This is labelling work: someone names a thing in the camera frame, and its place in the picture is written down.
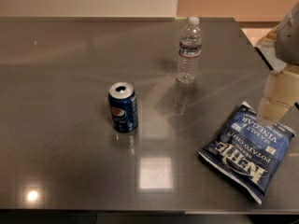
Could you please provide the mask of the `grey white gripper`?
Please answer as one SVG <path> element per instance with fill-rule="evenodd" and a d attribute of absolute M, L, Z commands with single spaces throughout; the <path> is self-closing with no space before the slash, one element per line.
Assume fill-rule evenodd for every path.
<path fill-rule="evenodd" d="M 299 2 L 278 25 L 275 53 L 288 64 L 279 72 L 272 71 L 266 80 L 256 118 L 259 124 L 279 122 L 299 101 Z"/>

